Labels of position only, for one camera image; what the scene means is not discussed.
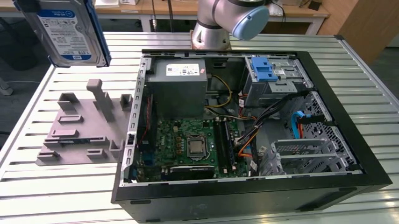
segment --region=ram slot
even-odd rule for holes
[[[227,121],[221,121],[223,129],[224,129],[224,138],[223,138],[223,143],[224,143],[224,148],[225,148],[225,158],[228,159],[228,169],[229,170],[236,170],[235,166],[235,152],[233,152],[233,146],[232,146],[232,140],[229,136],[229,128],[228,128],[228,123]]]
[[[217,153],[217,161],[219,161],[219,171],[220,173],[228,172],[227,167],[227,148],[224,146],[225,139],[225,130],[223,128],[221,120],[217,118],[213,120],[213,134],[215,134],[215,144],[216,144],[216,153]]]

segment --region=motherboard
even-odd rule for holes
[[[156,128],[156,150],[143,153],[147,181],[247,176],[245,160],[235,160],[233,119],[159,120]]]

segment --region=hard drive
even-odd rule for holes
[[[13,0],[56,67],[108,67],[105,38],[91,0]]]

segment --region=3d printed holder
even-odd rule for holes
[[[57,117],[37,155],[39,166],[117,161],[133,99],[131,94],[109,99],[101,85],[100,79],[87,82],[95,99],[79,100],[73,93],[61,94]]]

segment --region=green motherboard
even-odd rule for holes
[[[153,153],[153,167],[145,169],[147,181],[161,181],[161,174],[159,167],[173,166],[213,166],[213,178],[244,177],[247,176],[245,160],[236,162],[235,170],[228,173],[219,170],[217,158],[217,143],[215,142],[213,120],[211,119],[179,119],[179,120],[159,120],[156,132],[156,150]],[[239,136],[237,124],[232,119],[227,121],[228,134],[231,139]],[[205,153],[203,156],[191,157],[192,152],[201,152],[193,149],[189,143],[191,140],[204,140]]]

